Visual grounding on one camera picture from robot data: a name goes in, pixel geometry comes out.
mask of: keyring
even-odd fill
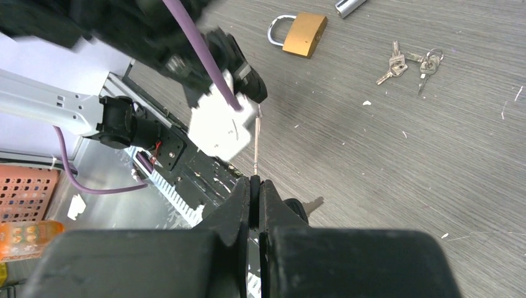
[[[431,54],[435,53],[435,52],[436,53],[440,53],[440,61],[443,60],[444,52],[441,49],[439,49],[439,48],[433,48],[433,49],[429,50],[429,52],[427,52],[427,54],[426,54],[426,62],[429,63],[429,57],[431,57]]]

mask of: metal frame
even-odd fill
[[[104,106],[98,95],[69,92],[0,70],[0,111],[67,128],[75,135],[98,133]]]

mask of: padlock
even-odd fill
[[[272,38],[272,29],[279,20],[283,19],[293,19],[294,21],[285,41],[278,42]],[[326,16],[307,12],[300,12],[297,16],[284,14],[272,21],[267,31],[267,38],[271,44],[282,47],[283,51],[287,53],[311,58],[327,27],[327,21]]]

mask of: gray laminate floor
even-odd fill
[[[517,97],[526,3],[369,0],[341,20],[334,2],[229,0],[207,15],[236,37],[269,89],[262,175],[284,197],[325,197],[313,225],[436,236],[465,297],[526,297],[526,90]],[[300,11],[329,17],[310,60],[266,39],[274,17]],[[375,85],[394,39],[402,50],[445,52],[422,97],[416,65]],[[189,121],[177,83],[141,65],[131,77]],[[249,173],[251,158],[248,148],[234,164]]]

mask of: purple cable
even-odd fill
[[[239,104],[238,99],[234,96],[230,88],[228,87],[223,74],[217,67],[215,60],[210,53],[210,50],[207,47],[207,44],[201,36],[201,32],[197,30],[192,18],[188,15],[188,12],[182,5],[180,0],[163,0],[164,5],[172,13],[177,23],[181,27],[182,31],[188,38],[188,41],[194,48],[197,56],[203,63],[203,66],[207,70],[208,75],[211,77],[212,82],[217,86],[221,95],[225,98],[229,106],[231,106],[235,111],[241,111],[241,105]]]
[[[64,163],[64,170],[66,171],[66,175],[68,176],[69,181],[71,181],[71,184],[73,184],[73,186],[75,186],[75,188],[79,191],[83,191],[87,194],[120,194],[121,192],[136,191],[138,189],[143,189],[148,186],[147,184],[139,184],[135,186],[116,189],[91,189],[81,185],[80,183],[78,183],[78,181],[75,180],[75,177],[71,172],[71,168],[69,167],[68,152],[66,151],[66,141],[64,141],[64,135],[62,134],[62,130],[59,127],[53,127],[55,128],[56,135],[60,144],[60,153],[62,155],[62,162]]]
[[[137,152],[137,159],[141,162],[141,165],[148,170],[148,174],[153,173],[153,165],[146,159],[146,157],[140,154],[140,152]]]

